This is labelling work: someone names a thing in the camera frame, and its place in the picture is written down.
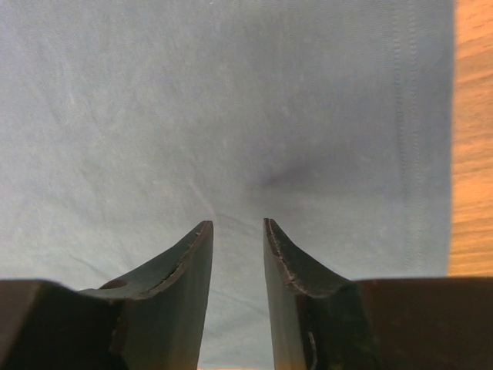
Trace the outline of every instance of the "gray towel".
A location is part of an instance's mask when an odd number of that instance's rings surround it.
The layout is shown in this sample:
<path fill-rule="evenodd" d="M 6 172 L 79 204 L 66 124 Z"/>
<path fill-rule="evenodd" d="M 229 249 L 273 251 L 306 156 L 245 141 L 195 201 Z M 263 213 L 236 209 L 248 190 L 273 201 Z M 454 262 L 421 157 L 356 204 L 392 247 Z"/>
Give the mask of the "gray towel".
<path fill-rule="evenodd" d="M 97 287 L 216 225 L 200 365 L 272 368 L 262 218 L 443 275 L 453 3 L 6 0 L 0 278 Z"/>

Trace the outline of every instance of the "wooden table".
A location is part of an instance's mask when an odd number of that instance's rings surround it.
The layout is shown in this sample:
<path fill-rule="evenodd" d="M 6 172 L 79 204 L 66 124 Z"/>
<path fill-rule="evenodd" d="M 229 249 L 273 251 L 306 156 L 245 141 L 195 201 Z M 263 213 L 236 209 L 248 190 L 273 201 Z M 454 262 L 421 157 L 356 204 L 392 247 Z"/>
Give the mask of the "wooden table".
<path fill-rule="evenodd" d="M 493 2 L 456 6 L 450 274 L 493 275 Z"/>

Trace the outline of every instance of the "brown wood grain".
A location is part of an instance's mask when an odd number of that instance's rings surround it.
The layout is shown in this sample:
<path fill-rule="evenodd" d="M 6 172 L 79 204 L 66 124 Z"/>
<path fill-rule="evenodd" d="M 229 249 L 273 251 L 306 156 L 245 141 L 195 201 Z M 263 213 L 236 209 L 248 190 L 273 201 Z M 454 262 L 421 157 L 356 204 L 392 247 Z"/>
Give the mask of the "brown wood grain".
<path fill-rule="evenodd" d="M 456 6 L 450 274 L 493 275 L 493 1 Z"/>

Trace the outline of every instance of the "gray cloth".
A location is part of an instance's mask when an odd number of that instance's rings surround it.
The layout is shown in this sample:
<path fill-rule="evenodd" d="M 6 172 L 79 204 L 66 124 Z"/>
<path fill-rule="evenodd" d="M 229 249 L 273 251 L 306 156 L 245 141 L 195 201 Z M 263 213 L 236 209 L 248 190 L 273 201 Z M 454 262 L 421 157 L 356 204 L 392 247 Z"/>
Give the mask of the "gray cloth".
<path fill-rule="evenodd" d="M 0 278 L 97 287 L 215 222 L 200 365 L 272 368 L 262 218 L 443 275 L 453 4 L 6 0 Z"/>

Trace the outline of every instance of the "wooden surface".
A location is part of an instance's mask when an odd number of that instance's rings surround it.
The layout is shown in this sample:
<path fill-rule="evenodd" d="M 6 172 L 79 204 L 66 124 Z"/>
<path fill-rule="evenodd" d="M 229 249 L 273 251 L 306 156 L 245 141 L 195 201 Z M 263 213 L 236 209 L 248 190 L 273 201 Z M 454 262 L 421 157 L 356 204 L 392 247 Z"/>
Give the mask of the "wooden surface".
<path fill-rule="evenodd" d="M 450 273 L 493 275 L 493 1 L 458 0 Z"/>

